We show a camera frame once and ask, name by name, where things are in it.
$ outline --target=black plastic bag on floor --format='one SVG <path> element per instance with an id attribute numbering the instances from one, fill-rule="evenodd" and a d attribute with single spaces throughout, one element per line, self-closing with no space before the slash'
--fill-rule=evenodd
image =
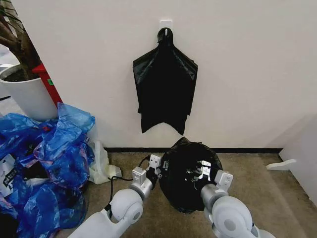
<path id="1" fill-rule="evenodd" d="M 171 29 L 162 28 L 158 46 L 133 61 L 142 133 L 164 122 L 184 134 L 197 71 L 194 61 L 174 46 Z"/>
<path id="2" fill-rule="evenodd" d="M 193 182 L 195 171 L 201 167 L 199 161 L 211 163 L 210 178 Z M 203 211 L 205 206 L 200 197 L 203 186 L 213 183 L 218 170 L 222 170 L 217 154 L 206 145 L 191 142 L 182 137 L 167 151 L 161 161 L 162 178 L 160 188 L 171 205 L 180 212 Z"/>

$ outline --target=gray carpet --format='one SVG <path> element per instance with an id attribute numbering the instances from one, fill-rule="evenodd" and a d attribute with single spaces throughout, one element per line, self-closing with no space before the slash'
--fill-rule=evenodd
<path id="1" fill-rule="evenodd" d="M 123 176 L 131 178 L 131 170 L 145 153 L 112 153 L 111 164 L 121 167 Z M 230 195 L 243 201 L 251 211 L 254 223 L 277 238 L 317 237 L 317 209 L 290 172 L 267 171 L 265 165 L 280 162 L 276 154 L 219 154 L 224 170 L 234 175 Z M 117 180 L 114 191 L 130 182 Z M 110 184 L 90 183 L 85 196 L 89 202 L 87 217 L 102 210 L 109 200 Z M 60 231 L 65 238 L 72 229 Z M 159 184 L 144 203 L 141 219 L 122 236 L 124 238 L 214 238 L 203 212 L 190 215 L 173 209 Z"/>

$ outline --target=black baseboard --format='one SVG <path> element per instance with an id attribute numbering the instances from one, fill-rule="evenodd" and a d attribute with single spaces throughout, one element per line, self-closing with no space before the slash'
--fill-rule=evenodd
<path id="1" fill-rule="evenodd" d="M 165 153 L 169 148 L 165 147 L 111 147 L 105 148 L 109 153 L 118 152 L 144 152 L 144 153 Z M 282 149 L 280 148 L 213 148 L 216 153 L 241 153 L 241 154 L 278 154 Z"/>
<path id="2" fill-rule="evenodd" d="M 11 96 L 7 96 L 7 97 L 4 97 L 4 98 L 0 98 L 0 101 L 4 100 L 4 99 L 7 99 L 7 98 L 10 98 Z"/>

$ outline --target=blue plastic bag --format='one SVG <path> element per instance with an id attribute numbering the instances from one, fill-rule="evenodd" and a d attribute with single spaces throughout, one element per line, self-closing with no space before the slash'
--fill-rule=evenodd
<path id="1" fill-rule="evenodd" d="M 86 133 L 94 124 L 95 117 L 90 113 L 58 103 L 55 130 L 34 150 L 52 182 L 72 189 L 79 189 L 87 182 L 94 155 L 87 145 Z"/>
<path id="2" fill-rule="evenodd" d="M 61 229 L 79 225 L 86 215 L 81 191 L 64 189 L 52 182 L 28 186 L 22 176 L 13 182 L 14 192 L 0 196 L 0 210 L 19 221 L 18 237 L 48 238 Z"/>
<path id="3" fill-rule="evenodd" d="M 36 122 L 27 116 L 10 113 L 0 117 L 0 160 L 7 154 L 11 154 L 19 161 L 25 155 L 31 155 L 33 149 L 43 140 L 48 133 L 55 128 L 57 120 L 47 122 Z M 27 165 L 32 163 L 31 156 L 24 161 Z"/>

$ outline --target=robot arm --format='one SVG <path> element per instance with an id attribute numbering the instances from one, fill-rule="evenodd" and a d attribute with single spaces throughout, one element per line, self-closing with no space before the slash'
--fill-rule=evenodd
<path id="1" fill-rule="evenodd" d="M 258 229 L 246 205 L 228 195 L 233 175 L 222 170 L 215 177 L 216 185 L 207 184 L 201 190 L 205 205 L 204 214 L 218 238 L 275 238 Z"/>
<path id="2" fill-rule="evenodd" d="M 136 223 L 143 213 L 143 201 L 149 196 L 160 178 L 161 158 L 150 156 L 146 170 L 136 167 L 132 171 L 133 182 L 128 189 L 118 191 L 110 206 L 90 216 L 69 237 L 70 238 L 118 238 L 130 225 Z M 201 161 L 201 174 L 198 179 L 210 181 L 210 163 Z M 233 175 L 219 170 L 214 179 L 216 185 L 208 183 L 201 190 L 205 205 L 205 217 L 212 225 L 218 238 L 275 238 L 272 234 L 259 230 L 252 222 L 246 205 L 228 195 Z"/>
<path id="3" fill-rule="evenodd" d="M 151 155 L 146 170 L 140 167 L 132 171 L 133 181 L 129 188 L 119 190 L 109 206 L 94 213 L 81 224 L 69 238 L 118 238 L 143 213 L 143 201 L 150 195 L 159 177 L 160 157 Z"/>

